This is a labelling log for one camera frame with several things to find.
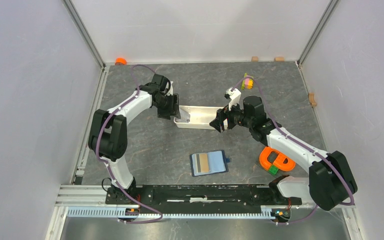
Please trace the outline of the white credit card gold chip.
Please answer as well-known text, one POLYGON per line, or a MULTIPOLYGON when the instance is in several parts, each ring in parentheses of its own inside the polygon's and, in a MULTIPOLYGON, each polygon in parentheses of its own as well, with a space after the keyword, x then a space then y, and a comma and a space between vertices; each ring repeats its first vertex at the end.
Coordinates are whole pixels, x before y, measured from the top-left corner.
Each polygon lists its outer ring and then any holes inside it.
POLYGON ((183 109, 179 110, 180 118, 177 118, 176 121, 180 123, 189 123, 191 120, 190 113, 187 111, 184 111, 183 109))

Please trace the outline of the white plastic tray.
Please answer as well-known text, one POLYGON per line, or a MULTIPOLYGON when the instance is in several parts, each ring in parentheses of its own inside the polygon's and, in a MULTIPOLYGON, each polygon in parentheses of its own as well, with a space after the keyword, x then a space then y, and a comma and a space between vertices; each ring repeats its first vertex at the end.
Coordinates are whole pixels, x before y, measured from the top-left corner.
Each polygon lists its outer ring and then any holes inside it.
POLYGON ((221 106, 180 105, 179 109, 190 114, 190 122, 177 122, 177 118, 174 118, 173 122, 180 129, 215 130, 209 123, 216 117, 216 111, 221 108, 221 106))

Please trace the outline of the blue card holder wallet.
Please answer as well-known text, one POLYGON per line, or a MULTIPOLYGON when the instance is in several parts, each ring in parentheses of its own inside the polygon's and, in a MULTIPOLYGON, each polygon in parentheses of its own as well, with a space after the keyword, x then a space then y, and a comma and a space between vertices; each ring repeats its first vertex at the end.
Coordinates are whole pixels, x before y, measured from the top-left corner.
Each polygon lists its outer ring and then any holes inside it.
POLYGON ((194 175, 193 169, 192 169, 192 160, 191 160, 192 154, 191 154, 189 156, 189 161, 190 161, 190 167, 191 167, 191 175, 193 177, 227 173, 229 171, 228 163, 230 162, 230 159, 226 156, 224 150, 215 150, 215 151, 201 152, 201 153, 208 154, 210 172, 207 174, 194 175))

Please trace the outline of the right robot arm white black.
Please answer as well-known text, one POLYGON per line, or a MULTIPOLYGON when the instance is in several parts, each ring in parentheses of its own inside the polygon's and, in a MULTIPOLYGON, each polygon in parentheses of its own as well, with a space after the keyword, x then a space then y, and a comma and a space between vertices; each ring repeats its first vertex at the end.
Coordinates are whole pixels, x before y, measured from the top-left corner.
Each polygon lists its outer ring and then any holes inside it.
POLYGON ((300 198, 314 202, 325 211, 355 203, 358 185, 345 155, 337 150, 318 149, 289 133, 267 116, 261 97, 248 96, 243 106, 229 103, 219 108, 209 125, 218 132, 235 126, 247 128, 256 141, 286 155, 307 172, 307 177, 277 178, 268 191, 273 203, 282 204, 290 197, 300 198))

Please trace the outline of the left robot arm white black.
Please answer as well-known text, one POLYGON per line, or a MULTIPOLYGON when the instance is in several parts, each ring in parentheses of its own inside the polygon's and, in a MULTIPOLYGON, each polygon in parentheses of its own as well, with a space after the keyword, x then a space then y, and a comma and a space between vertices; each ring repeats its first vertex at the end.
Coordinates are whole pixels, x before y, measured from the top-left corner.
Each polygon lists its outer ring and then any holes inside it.
POLYGON ((155 107, 157 117, 170 120, 181 116, 179 96, 171 80, 155 73, 151 82, 137 85, 133 93, 108 110, 98 109, 92 116, 88 147, 105 165, 111 186, 125 204, 137 198, 136 180, 129 170, 125 153, 128 147, 128 126, 142 112, 155 107))

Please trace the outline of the colourful toy block stack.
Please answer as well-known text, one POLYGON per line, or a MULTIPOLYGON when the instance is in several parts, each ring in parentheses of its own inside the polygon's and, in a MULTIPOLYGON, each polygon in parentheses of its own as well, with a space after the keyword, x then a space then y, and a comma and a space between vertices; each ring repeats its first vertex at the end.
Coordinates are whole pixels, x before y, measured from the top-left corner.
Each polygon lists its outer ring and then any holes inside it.
POLYGON ((247 78, 245 78, 245 79, 242 81, 240 89, 241 89, 241 90, 245 90, 245 89, 250 90, 250 89, 253 88, 253 86, 254 86, 254 80, 251 79, 251 78, 248 78, 248 77, 247 77, 247 78))

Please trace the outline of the orange round cap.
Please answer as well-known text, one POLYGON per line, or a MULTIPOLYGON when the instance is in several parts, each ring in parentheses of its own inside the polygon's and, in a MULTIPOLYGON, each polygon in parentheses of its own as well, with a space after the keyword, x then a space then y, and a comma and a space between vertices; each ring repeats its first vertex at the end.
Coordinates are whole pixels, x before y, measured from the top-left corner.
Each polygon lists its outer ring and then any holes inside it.
POLYGON ((126 59, 124 59, 122 57, 118 57, 118 58, 115 59, 114 64, 115 65, 126 65, 127 61, 126 61, 126 59))

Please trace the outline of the green toy block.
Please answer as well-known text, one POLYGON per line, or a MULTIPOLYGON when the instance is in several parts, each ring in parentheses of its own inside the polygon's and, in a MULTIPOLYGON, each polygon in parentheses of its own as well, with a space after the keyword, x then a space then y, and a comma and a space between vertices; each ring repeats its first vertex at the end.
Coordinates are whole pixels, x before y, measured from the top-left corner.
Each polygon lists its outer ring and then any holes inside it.
POLYGON ((271 165, 267 170, 267 172, 273 176, 275 176, 278 173, 278 171, 279 171, 279 169, 274 165, 271 165))

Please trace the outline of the wooden block right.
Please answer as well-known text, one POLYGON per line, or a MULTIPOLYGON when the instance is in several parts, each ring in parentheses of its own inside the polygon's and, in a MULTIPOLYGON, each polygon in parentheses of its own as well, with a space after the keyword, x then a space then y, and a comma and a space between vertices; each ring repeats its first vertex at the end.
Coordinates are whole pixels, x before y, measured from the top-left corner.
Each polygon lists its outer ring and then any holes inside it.
POLYGON ((275 62, 284 62, 285 58, 283 56, 277 56, 277 57, 274 58, 274 61, 275 62))

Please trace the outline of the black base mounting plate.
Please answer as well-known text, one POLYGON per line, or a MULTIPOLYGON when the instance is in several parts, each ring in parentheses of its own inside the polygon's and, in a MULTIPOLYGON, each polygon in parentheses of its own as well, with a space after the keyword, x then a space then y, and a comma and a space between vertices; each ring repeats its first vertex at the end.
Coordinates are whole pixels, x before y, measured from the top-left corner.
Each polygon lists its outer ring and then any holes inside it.
POLYGON ((127 197, 119 188, 106 189, 107 205, 143 205, 141 214, 257 214, 261 206, 302 204, 298 197, 281 196, 278 190, 258 184, 137 185, 130 187, 127 197))

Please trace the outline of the curved wooden piece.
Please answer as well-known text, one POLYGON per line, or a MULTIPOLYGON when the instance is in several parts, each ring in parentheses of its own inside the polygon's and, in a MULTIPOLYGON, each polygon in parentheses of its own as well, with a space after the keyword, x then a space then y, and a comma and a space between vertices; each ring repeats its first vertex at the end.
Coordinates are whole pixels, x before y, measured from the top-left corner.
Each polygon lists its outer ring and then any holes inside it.
POLYGON ((316 102, 316 98, 315 98, 315 93, 314 92, 310 92, 308 94, 308 100, 309 100, 310 106, 312 108, 314 108, 314 107, 316 107, 318 105, 318 103, 316 102))

